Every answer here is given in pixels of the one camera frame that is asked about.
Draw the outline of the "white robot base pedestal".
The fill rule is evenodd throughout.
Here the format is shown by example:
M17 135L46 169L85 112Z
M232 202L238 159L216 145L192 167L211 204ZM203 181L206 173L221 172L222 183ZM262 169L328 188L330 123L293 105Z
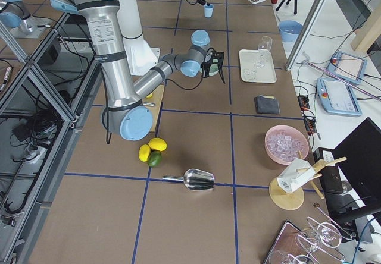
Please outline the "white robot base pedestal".
M157 64L160 50L150 47L143 36L137 1L119 0L119 3L117 18L130 72L142 76Z

